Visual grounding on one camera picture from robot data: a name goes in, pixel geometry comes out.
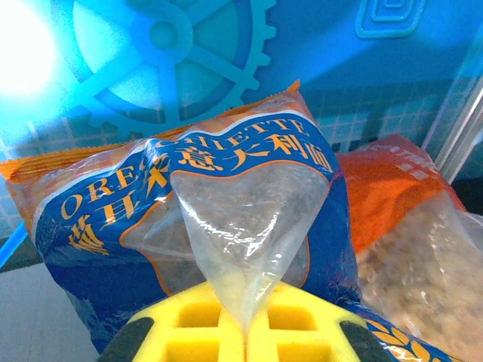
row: pasta package window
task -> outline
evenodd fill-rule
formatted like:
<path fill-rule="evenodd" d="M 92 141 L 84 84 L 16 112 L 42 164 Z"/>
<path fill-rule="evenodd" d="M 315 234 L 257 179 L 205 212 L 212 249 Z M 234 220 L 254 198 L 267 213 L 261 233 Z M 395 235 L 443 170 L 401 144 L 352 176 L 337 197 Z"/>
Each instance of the pasta package window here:
<path fill-rule="evenodd" d="M 298 87 L 153 138 L 0 165 L 98 351 L 205 279 L 245 328 L 281 279 L 358 299 L 345 179 Z"/>

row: black rubber edge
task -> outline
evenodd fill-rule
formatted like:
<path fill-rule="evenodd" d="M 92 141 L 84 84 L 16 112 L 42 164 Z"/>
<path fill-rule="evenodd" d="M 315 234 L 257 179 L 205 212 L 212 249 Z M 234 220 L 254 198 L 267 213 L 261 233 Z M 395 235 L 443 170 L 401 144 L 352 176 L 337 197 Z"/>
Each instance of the black rubber edge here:
<path fill-rule="evenodd" d="M 348 321 L 341 322 L 340 328 L 361 362 L 393 361 L 370 330 Z"/>
<path fill-rule="evenodd" d="M 132 362 L 153 325 L 154 320 L 148 317 L 126 324 L 108 344 L 97 362 Z"/>

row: orange border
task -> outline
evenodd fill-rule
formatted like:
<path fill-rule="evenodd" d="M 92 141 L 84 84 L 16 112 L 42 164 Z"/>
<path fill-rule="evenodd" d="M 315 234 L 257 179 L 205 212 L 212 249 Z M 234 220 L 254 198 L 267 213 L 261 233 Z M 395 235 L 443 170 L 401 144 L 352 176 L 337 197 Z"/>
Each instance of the orange border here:
<path fill-rule="evenodd" d="M 169 197 L 171 197 L 173 195 L 173 190 L 170 191 L 169 194 L 166 195 L 166 201 L 169 199 Z M 156 278 L 158 279 L 158 283 L 159 283 L 159 286 L 161 287 L 161 289 L 163 290 L 163 292 L 165 292 L 165 294 L 167 296 L 172 296 L 174 293 L 171 292 L 168 287 L 166 286 L 165 282 L 163 281 L 163 277 L 161 275 L 161 271 L 158 269 L 158 266 L 156 265 L 156 263 L 152 260 L 152 257 L 147 253 L 147 252 L 143 252 L 143 251 L 140 251 L 134 247 L 126 247 L 124 245 L 124 238 L 126 236 L 126 234 L 130 231 L 132 231 L 133 229 L 135 229 L 136 227 L 138 227 L 140 224 L 142 224 L 146 218 L 151 214 L 151 212 L 154 211 L 154 209 L 156 209 L 158 206 L 160 206 L 161 204 L 165 203 L 166 201 L 157 201 L 155 202 L 143 215 L 143 217 L 141 217 L 141 219 L 136 222 L 134 225 L 130 226 L 129 228 L 127 228 L 126 230 L 124 230 L 121 234 L 121 236 L 119 237 L 119 244 L 122 246 L 122 247 L 125 247 L 126 249 L 130 249 L 130 250 L 136 250 L 138 253 L 142 254 L 146 259 L 148 259 L 148 261 L 151 263 L 152 265 L 152 268 L 154 269 L 154 272 L 156 273 Z"/>

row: white surface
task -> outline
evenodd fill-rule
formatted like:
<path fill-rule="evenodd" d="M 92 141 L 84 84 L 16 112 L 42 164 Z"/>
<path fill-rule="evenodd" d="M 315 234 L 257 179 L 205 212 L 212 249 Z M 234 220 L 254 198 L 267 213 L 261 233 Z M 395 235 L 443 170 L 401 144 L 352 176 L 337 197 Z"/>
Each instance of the white surface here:
<path fill-rule="evenodd" d="M 90 362 L 87 328 L 44 264 L 0 274 L 0 360 Z"/>

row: blue and orange packaging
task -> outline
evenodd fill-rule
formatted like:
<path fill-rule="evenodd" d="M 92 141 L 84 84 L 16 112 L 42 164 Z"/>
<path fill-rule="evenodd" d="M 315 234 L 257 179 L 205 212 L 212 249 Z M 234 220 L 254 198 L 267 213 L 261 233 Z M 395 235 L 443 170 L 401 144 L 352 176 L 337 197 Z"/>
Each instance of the blue and orange packaging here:
<path fill-rule="evenodd" d="M 159 137 L 0 164 L 32 241 L 99 352 L 136 312 L 204 280 L 171 184 L 178 173 L 223 179 L 274 162 L 320 173 L 327 197 L 282 280 L 334 304 L 359 301 L 346 182 L 298 87 Z M 432 358 L 449 360 L 436 350 Z"/>

